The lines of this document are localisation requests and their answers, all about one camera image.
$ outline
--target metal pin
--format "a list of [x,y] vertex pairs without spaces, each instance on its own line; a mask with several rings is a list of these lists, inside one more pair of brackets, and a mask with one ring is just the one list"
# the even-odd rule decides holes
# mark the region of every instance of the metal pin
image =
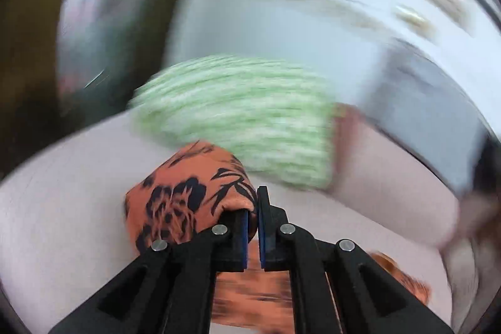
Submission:
[[228,232],[228,227],[226,225],[217,224],[212,227],[212,233],[214,235],[224,235],[227,232]]
[[296,227],[292,224],[282,224],[280,226],[280,231],[282,234],[294,234]]
[[151,244],[151,249],[153,249],[155,252],[158,252],[163,251],[165,248],[167,248],[167,246],[167,241],[163,239],[157,239]]
[[349,239],[343,239],[339,243],[339,247],[343,251],[351,252],[351,251],[353,251],[353,249],[355,249],[355,244],[353,243],[353,241],[350,241]]

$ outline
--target green knit cloth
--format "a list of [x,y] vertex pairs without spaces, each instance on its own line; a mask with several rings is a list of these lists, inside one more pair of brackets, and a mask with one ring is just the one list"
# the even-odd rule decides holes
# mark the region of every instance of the green knit cloth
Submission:
[[161,71],[131,105],[141,128],[166,144],[204,139],[251,171],[324,188],[333,113],[325,89],[322,78],[285,61],[210,56]]

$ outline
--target orange cloth with black flower print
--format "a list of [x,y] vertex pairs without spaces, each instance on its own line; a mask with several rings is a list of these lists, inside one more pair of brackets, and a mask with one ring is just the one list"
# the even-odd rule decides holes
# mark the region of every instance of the orange cloth with black flower print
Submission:
[[[250,211],[249,238],[256,233],[256,191],[242,163],[230,152],[208,142],[183,147],[125,198],[126,224],[137,250],[156,239],[189,241],[217,224],[223,211]],[[373,259],[425,305],[430,288],[402,272],[382,253]],[[218,275],[212,322],[249,327],[261,333],[294,332],[288,272],[265,272],[256,241],[249,244],[249,268]]]
[[183,147],[125,197],[129,237],[142,253],[156,239],[189,241],[217,224],[223,211],[250,211],[256,233],[256,191],[242,163],[206,141]]

